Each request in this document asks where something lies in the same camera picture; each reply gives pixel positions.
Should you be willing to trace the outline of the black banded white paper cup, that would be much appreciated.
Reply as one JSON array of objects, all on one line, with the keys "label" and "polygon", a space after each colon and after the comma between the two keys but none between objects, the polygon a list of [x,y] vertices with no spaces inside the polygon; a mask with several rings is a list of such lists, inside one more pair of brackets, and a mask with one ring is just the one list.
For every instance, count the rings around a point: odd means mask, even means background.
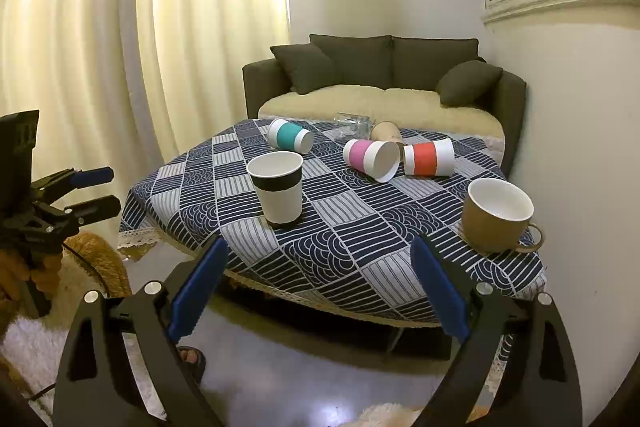
[{"label": "black banded white paper cup", "polygon": [[286,227],[302,215],[303,163],[304,158],[299,154],[277,150],[257,156],[246,165],[270,225]]}]

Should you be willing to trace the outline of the red banded white cup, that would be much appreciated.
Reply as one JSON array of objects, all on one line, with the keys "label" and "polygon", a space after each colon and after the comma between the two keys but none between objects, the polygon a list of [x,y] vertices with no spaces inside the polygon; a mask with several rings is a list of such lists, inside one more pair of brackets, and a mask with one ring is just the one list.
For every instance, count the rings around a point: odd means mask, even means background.
[{"label": "red banded white cup", "polygon": [[404,146],[407,176],[452,176],[454,144],[447,139]]}]

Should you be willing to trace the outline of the pink banded white cup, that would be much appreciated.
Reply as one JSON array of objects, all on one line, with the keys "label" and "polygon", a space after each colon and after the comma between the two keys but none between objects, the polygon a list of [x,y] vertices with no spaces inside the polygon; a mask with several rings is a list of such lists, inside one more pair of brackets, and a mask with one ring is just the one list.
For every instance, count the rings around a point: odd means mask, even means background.
[{"label": "pink banded white cup", "polygon": [[390,141],[349,140],[343,148],[345,164],[378,183],[395,176],[400,158],[399,146]]}]

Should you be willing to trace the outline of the teal banded white cup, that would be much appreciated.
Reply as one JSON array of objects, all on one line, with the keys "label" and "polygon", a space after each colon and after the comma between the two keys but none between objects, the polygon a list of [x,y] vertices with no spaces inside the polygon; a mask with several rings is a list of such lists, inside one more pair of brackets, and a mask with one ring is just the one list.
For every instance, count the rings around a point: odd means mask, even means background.
[{"label": "teal banded white cup", "polygon": [[310,131],[282,118],[270,124],[267,140],[277,150],[289,150],[300,155],[308,154],[314,146],[314,135]]}]

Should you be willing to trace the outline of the beige paper cup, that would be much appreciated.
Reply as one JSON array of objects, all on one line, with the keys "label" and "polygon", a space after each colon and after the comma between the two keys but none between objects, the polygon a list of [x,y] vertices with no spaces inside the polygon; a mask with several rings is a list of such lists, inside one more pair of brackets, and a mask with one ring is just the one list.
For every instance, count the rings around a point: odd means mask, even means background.
[{"label": "beige paper cup", "polygon": [[403,147],[405,142],[402,139],[400,129],[390,121],[381,121],[376,124],[371,131],[373,141],[392,142]]}]

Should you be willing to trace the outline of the clear glass cup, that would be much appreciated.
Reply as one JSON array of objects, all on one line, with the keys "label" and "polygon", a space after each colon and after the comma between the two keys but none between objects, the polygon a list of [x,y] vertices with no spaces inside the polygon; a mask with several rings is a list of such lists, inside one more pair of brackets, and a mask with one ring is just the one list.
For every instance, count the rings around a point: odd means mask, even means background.
[{"label": "clear glass cup", "polygon": [[369,140],[373,128],[373,121],[369,116],[337,113],[334,116],[337,135],[340,138]]}]

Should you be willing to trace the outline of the brown fuzzy cushion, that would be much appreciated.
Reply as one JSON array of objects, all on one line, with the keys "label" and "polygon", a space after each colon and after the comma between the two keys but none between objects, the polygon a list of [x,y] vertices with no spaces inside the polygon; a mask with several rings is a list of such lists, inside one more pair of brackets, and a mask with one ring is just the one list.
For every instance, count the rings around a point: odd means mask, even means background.
[{"label": "brown fuzzy cushion", "polygon": [[14,249],[1,251],[1,329],[21,310],[21,283],[32,281],[51,300],[81,284],[96,284],[111,297],[131,295],[125,265],[107,241],[91,232],[66,239],[58,254],[48,256],[39,269],[29,271]]}]

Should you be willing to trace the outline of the white fluffy rug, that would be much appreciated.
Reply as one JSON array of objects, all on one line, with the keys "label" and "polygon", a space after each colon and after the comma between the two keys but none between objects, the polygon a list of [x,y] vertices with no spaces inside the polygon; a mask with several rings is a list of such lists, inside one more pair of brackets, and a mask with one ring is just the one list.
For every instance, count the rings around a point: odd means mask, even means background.
[{"label": "white fluffy rug", "polygon": [[36,393],[55,382],[68,330],[82,297],[91,289],[104,291],[96,284],[81,284],[52,299],[51,312],[45,317],[30,319],[18,311],[1,329],[1,362],[22,392]]}]

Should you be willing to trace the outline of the tan ceramic mug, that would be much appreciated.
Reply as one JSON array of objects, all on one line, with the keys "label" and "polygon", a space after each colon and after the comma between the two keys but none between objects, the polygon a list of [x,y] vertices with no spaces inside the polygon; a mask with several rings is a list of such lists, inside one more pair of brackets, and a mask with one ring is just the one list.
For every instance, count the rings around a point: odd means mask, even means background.
[{"label": "tan ceramic mug", "polygon": [[[476,179],[466,189],[461,217],[464,238],[483,255],[538,251],[546,236],[532,222],[534,212],[533,201],[516,185],[501,179]],[[524,246],[520,239],[529,228],[538,232],[539,239]]]}]

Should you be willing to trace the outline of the cream curtain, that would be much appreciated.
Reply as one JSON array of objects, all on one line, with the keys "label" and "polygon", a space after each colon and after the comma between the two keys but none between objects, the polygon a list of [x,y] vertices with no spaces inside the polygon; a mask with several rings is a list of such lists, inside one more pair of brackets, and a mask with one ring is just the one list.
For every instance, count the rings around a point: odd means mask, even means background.
[{"label": "cream curtain", "polygon": [[113,194],[246,115],[244,65],[286,0],[1,0],[1,110],[40,114],[35,176],[108,166]]}]

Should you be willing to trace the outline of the blue patterned tablecloth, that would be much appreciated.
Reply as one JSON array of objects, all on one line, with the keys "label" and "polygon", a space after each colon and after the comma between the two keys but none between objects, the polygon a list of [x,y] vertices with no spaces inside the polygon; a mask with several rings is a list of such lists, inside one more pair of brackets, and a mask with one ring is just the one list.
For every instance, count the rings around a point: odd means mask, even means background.
[{"label": "blue patterned tablecloth", "polygon": [[302,215],[296,225],[268,225],[247,163],[269,150],[268,121],[247,119],[156,169],[130,188],[119,250],[140,259],[169,241],[192,253],[212,234],[230,247],[227,273],[265,293],[381,324],[424,327],[435,313],[411,268],[410,244],[427,234],[444,257],[473,279],[528,298],[544,288],[539,256],[525,249],[483,256],[465,242],[466,188],[502,175],[501,143],[456,134],[454,173],[378,183],[350,169],[345,137],[329,121],[308,121],[314,146],[304,158]]}]

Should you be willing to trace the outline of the cream sofa seat cover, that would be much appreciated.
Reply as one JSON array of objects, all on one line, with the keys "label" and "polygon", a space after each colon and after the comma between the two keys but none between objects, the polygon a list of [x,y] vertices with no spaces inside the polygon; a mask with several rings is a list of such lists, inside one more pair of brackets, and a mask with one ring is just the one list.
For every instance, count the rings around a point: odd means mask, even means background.
[{"label": "cream sofa seat cover", "polygon": [[399,128],[441,131],[487,138],[498,150],[506,137],[498,119],[476,107],[445,107],[435,91],[337,84],[308,94],[288,92],[262,103],[260,117],[331,120],[337,114],[390,121]]}]

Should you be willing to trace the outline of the dark throw pillow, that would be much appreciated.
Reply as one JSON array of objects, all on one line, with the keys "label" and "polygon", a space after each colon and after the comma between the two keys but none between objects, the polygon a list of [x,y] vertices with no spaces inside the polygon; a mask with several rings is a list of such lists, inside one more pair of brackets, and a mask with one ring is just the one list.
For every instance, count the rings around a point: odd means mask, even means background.
[{"label": "dark throw pillow", "polygon": [[312,43],[272,46],[270,51],[298,94],[309,94],[340,81],[333,62]]},{"label": "dark throw pillow", "polygon": [[437,83],[440,103],[447,107],[472,105],[501,78],[502,73],[501,67],[480,60],[458,64]]}]

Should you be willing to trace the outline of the left dark throw pillow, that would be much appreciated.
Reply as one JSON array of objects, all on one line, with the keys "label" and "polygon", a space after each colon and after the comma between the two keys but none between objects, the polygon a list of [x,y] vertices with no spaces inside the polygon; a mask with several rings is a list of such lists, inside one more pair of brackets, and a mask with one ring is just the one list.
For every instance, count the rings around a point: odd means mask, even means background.
[{"label": "left dark throw pillow", "polygon": [[340,81],[333,62],[312,43],[272,46],[270,51],[298,94],[309,94]]}]

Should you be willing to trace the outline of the dark green sofa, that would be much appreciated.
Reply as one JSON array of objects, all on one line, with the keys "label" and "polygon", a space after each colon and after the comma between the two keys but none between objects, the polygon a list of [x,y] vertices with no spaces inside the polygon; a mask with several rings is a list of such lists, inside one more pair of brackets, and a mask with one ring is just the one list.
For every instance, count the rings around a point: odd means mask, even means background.
[{"label": "dark green sofa", "polygon": [[[312,34],[306,43],[318,46],[333,62],[340,75],[337,84],[382,90],[436,92],[437,83],[449,69],[467,61],[486,62],[480,56],[480,43],[475,38],[425,39],[391,35],[356,38]],[[273,54],[268,60],[245,65],[242,76],[246,113],[250,118],[259,117],[262,103],[296,92]],[[498,150],[498,163],[504,174],[511,172],[518,153],[526,94],[526,82],[503,69],[501,78],[472,105],[466,106],[483,109],[500,122],[506,148]]]}]

